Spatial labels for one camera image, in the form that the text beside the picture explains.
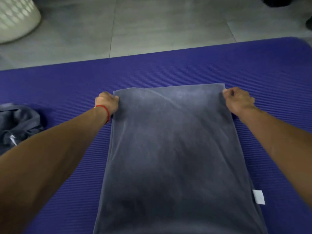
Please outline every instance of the forearm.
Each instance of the forearm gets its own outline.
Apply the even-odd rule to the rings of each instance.
[[[312,134],[257,108],[245,110],[240,120],[312,207]]]
[[[106,120],[105,109],[97,107],[34,135],[3,154],[0,226],[23,226],[33,218],[72,174]]]

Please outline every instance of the hand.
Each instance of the hand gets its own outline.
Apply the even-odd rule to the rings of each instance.
[[[97,105],[106,106],[108,111],[110,112],[110,115],[112,115],[118,109],[118,102],[119,102],[118,96],[114,97],[112,94],[108,92],[103,92],[103,93],[100,93],[98,97],[96,97],[95,106]]]
[[[254,105],[255,99],[250,97],[247,91],[241,90],[239,87],[224,89],[223,96],[228,109],[238,117],[241,116],[245,109],[257,108]]]

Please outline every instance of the white basket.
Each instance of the white basket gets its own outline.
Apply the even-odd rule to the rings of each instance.
[[[28,34],[40,19],[40,12],[32,0],[0,0],[0,43]]]

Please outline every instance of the red string bracelet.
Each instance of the red string bracelet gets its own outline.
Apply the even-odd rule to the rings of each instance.
[[[104,105],[96,105],[95,108],[96,107],[103,107],[107,111],[107,121],[105,123],[105,124],[107,124],[110,121],[110,112],[108,111],[107,107]]]

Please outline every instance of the crumpled gray clothing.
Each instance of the crumpled gray clothing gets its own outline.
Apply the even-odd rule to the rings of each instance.
[[[0,105],[0,155],[43,130],[40,115],[31,108],[11,103]]]
[[[114,92],[94,233],[267,233],[223,89]]]

